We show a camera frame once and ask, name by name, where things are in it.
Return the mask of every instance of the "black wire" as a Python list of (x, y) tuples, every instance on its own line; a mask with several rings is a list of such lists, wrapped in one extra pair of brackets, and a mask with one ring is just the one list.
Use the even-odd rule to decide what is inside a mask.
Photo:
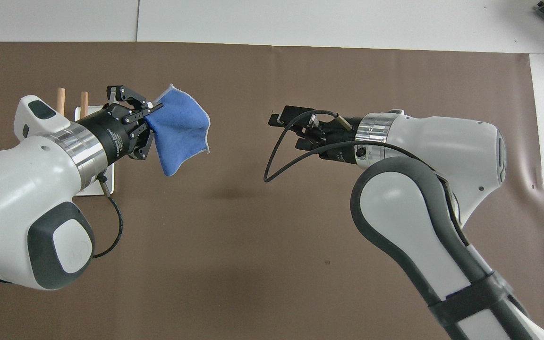
[(518, 300), (517, 297), (514, 297), (513, 295), (510, 294), (507, 296), (507, 299), (509, 299), (509, 301), (511, 301), (511, 303), (513, 303), (513, 305), (516, 306), (516, 308), (519, 309), (520, 312), (522, 312), (522, 314), (524, 314), (526, 317), (530, 317), (530, 314), (528, 314), (528, 311), (526, 310), (524, 305), (520, 302), (520, 300)]
[(293, 161), (290, 161), (289, 163), (287, 163), (285, 166), (283, 166), (282, 168), (280, 168), (280, 170), (278, 170), (277, 172), (275, 172), (274, 174), (272, 174), (272, 176), (269, 176), (268, 177), (268, 173), (270, 172), (270, 166), (272, 166), (272, 161), (274, 160), (274, 157), (276, 155), (276, 151), (278, 151), (278, 147), (280, 146), (282, 140), (285, 138), (285, 135), (287, 134), (287, 131), (289, 131), (289, 129), (301, 118), (303, 118), (304, 116), (308, 116), (308, 115), (312, 115), (312, 114), (326, 114), (328, 116), (333, 116), (334, 118), (337, 118), (337, 116), (339, 116), (339, 114), (335, 113), (335, 112), (330, 112), (328, 110), (309, 110), (307, 112), (304, 112), (298, 116), (296, 116), (293, 120), (291, 120), (291, 122), (289, 122), (287, 124), (287, 126), (285, 127), (285, 129), (282, 131), (282, 133), (280, 134), (280, 137), (278, 138), (278, 141), (276, 142), (276, 145), (274, 145), (274, 149), (272, 150), (272, 153), (270, 154), (270, 159), (268, 160), (268, 164), (266, 165), (266, 170), (265, 172), (263, 173), (263, 181), (265, 183), (268, 183), (270, 181), (272, 181), (273, 179), (275, 179), (278, 175), (280, 175), (281, 173), (283, 173), (285, 170), (287, 170), (288, 168), (291, 168), (294, 164), (296, 164), (298, 161), (301, 161), (302, 159), (305, 159), (306, 157), (309, 157), (315, 153), (323, 153), (324, 151), (328, 151), (328, 150), (331, 150), (331, 149), (335, 149), (335, 148), (341, 148), (341, 147), (344, 147), (344, 146), (350, 146), (350, 145), (376, 145), (376, 146), (384, 146), (386, 148), (389, 148), (389, 149), (393, 149), (395, 151), (398, 151), (399, 153), (403, 153), (404, 155), (412, 158), (412, 159), (416, 159), (417, 161), (420, 161), (421, 163), (429, 166), (429, 164), (427, 164), (426, 162), (422, 161), (419, 157), (416, 157), (416, 155), (406, 151), (405, 149), (402, 149), (400, 148), (399, 146), (396, 146), (396, 145), (392, 145), (392, 144), (387, 144), (387, 143), (384, 143), (384, 142), (374, 142), (374, 141), (369, 141), (369, 140), (350, 140), (350, 141), (347, 141), (347, 142), (339, 142), (339, 143), (335, 143), (335, 144), (329, 144), (329, 145), (323, 145), (323, 146), (319, 146), (318, 148), (315, 148), (311, 151), (308, 151), (307, 153), (304, 153), (303, 155), (297, 157), (296, 159), (294, 159)]
[(108, 196), (108, 200), (112, 203), (112, 206), (115, 207), (115, 211), (117, 211), (117, 216), (119, 216), (119, 232), (117, 233), (117, 238), (115, 241), (108, 247), (108, 249), (104, 250), (103, 252), (96, 254), (94, 256), (91, 256), (91, 258), (99, 258), (100, 256), (104, 256), (108, 254), (114, 247), (117, 246), (117, 243), (119, 243), (119, 240), (121, 239), (121, 234), (123, 234), (123, 216), (121, 215), (121, 210), (119, 210), (119, 206), (117, 205), (117, 202), (112, 199), (112, 197)]
[(446, 196), (446, 204), (449, 207), (450, 220), (455, 225), (455, 230), (461, 242), (463, 243), (464, 246), (467, 247), (470, 245), (469, 240), (467, 239), (465, 234), (463, 234), (463, 228), (461, 226), (459, 217), (457, 216), (457, 213), (455, 213), (455, 209), (453, 208), (453, 203), (455, 203), (456, 206), (459, 206), (459, 201), (455, 197), (453, 197), (453, 191), (451, 189), (451, 185), (449, 184), (449, 181), (446, 178), (438, 175), (438, 173), (436, 173), (436, 176), (440, 180), (442, 188), (444, 189), (444, 195)]

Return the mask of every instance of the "wooden dowel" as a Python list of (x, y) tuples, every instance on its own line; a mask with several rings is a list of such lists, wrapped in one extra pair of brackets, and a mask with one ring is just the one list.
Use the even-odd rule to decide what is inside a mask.
[(81, 111), (79, 113), (79, 118), (87, 117), (87, 106), (88, 106), (89, 93), (83, 91), (81, 93)]
[(56, 111), (64, 116), (64, 98), (67, 95), (67, 91), (61, 87), (58, 87), (58, 99), (56, 100)]

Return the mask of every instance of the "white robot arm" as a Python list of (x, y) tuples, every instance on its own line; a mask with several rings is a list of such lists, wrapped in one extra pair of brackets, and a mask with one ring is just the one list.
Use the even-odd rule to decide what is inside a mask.
[(125, 86), (107, 94), (102, 110), (76, 123), (34, 95), (20, 101), (20, 144), (0, 151), (1, 282), (59, 289), (93, 257), (91, 227), (71, 198), (121, 157), (145, 159), (153, 132), (144, 116), (162, 107)]
[[(335, 119), (320, 122), (319, 114)], [(285, 130), (265, 181), (315, 153), (365, 169), (352, 191), (354, 223), (402, 267), (452, 339), (544, 340), (544, 330), (461, 232), (477, 205), (505, 179), (505, 142), (495, 126), (416, 119), (402, 110), (344, 119), (295, 106), (273, 114), (269, 125)], [(268, 177), (289, 129), (301, 137), (296, 148), (308, 153)]]

